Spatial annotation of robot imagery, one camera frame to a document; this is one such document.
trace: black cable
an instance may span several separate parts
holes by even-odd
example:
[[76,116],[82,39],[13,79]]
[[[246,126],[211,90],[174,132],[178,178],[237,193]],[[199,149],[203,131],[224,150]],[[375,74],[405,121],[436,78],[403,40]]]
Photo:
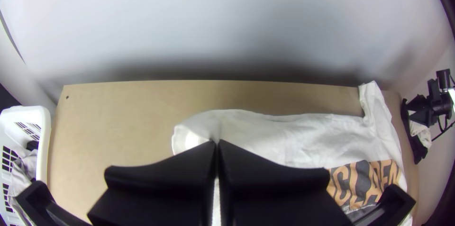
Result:
[[455,81],[454,81],[454,79],[452,78],[452,75],[449,75],[449,76],[450,76],[450,79],[452,80],[452,82],[453,82],[454,85],[455,85]]
[[439,125],[439,130],[442,132],[444,129],[441,126],[441,120],[439,119],[439,116],[437,117],[437,124]]
[[449,127],[447,127],[446,129],[444,129],[444,131],[441,131],[441,133],[440,133],[439,135],[437,135],[435,138],[431,139],[431,141],[433,142],[433,141],[436,140],[438,137],[440,137],[443,133],[447,132],[447,130],[448,130],[449,128],[453,127],[454,124],[455,124],[455,121],[452,122],[452,123],[449,125]]

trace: clothing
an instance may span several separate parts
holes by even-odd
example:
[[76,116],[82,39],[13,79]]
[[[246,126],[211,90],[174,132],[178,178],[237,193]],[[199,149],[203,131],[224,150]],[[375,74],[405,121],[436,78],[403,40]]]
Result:
[[11,163],[11,185],[8,191],[8,203],[14,208],[26,225],[32,226],[35,224],[22,210],[15,197],[25,190],[32,181],[35,181],[38,150],[29,151],[22,147],[15,147],[13,151],[19,158]]
[[[270,116],[244,110],[203,112],[174,128],[173,152],[223,139],[278,164],[327,168],[332,175],[328,191],[349,214],[376,204],[383,188],[391,183],[407,190],[398,136],[375,82],[359,87],[359,101],[363,118]],[[411,222],[408,217],[405,224]]]
[[[408,110],[408,112],[410,116],[415,113],[415,111],[412,110]],[[431,147],[430,129],[426,125],[411,120],[409,122],[409,130],[411,136],[417,136],[425,148],[429,149]]]

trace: white backdrop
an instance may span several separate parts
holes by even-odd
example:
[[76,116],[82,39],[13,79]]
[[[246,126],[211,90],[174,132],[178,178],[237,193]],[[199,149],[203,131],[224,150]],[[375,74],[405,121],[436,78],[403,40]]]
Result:
[[0,10],[54,101],[64,84],[142,79],[375,79],[402,91],[449,39],[439,0],[0,0]]

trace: cardboard surface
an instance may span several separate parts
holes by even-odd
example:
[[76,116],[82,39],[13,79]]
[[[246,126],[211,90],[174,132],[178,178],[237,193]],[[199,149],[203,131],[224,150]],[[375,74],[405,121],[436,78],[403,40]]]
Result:
[[[418,200],[419,176],[400,119],[401,98],[394,92],[383,95],[400,138],[408,193]],[[175,125],[206,110],[234,108],[271,115],[363,116],[358,89],[351,87],[261,81],[65,86],[49,146],[49,189],[61,207],[88,221],[87,212],[107,188],[108,166],[144,165],[172,156]]]

